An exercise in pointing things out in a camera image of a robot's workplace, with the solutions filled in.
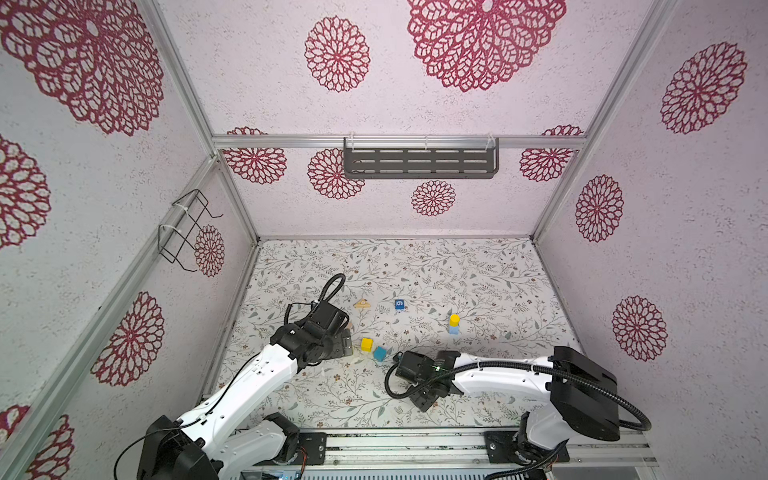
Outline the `teal wood cube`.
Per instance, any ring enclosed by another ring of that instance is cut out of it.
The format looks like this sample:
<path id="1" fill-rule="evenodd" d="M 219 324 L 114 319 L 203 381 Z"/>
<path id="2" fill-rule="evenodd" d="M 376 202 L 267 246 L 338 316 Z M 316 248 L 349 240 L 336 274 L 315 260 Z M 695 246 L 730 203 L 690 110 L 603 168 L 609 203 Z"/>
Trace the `teal wood cube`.
<path id="1" fill-rule="evenodd" d="M 373 357 L 377 361 L 383 361 L 387 355 L 387 351 L 383 347 L 377 347 L 373 352 Z"/>

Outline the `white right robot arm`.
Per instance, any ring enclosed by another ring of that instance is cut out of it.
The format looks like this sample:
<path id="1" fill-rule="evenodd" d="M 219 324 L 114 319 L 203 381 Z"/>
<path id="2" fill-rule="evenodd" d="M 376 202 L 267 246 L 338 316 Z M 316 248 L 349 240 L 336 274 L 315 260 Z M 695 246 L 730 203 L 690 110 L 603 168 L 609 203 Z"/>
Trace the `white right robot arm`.
<path id="1" fill-rule="evenodd" d="M 548 357 L 503 360 L 443 350 L 434 358 L 415 351 L 395 356 L 385 375 L 410 386 L 392 398 L 407 398 L 422 412 L 450 395 L 477 396 L 504 393 L 538 400 L 542 405 L 521 415 L 509 440 L 490 436 L 488 441 L 510 446 L 510 461 L 528 465 L 541 460 L 560 443 L 581 435 L 593 440 L 620 439 L 618 405 L 592 386 L 617 392 L 613 374 L 571 347 L 557 346 Z"/>

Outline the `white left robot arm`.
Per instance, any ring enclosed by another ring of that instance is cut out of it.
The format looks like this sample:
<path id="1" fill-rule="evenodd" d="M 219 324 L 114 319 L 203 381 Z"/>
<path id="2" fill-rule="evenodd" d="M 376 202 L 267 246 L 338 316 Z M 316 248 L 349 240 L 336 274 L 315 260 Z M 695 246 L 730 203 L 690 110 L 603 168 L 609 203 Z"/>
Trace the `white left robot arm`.
<path id="1" fill-rule="evenodd" d="M 225 387 L 178 419 L 161 416 L 148 427 L 136 477 L 238 479 L 262 462 L 303 462 L 300 429 L 280 413 L 235 430 L 272 392 L 328 359 L 348 322 L 346 312 L 321 301 L 307 317 L 280 326 Z"/>

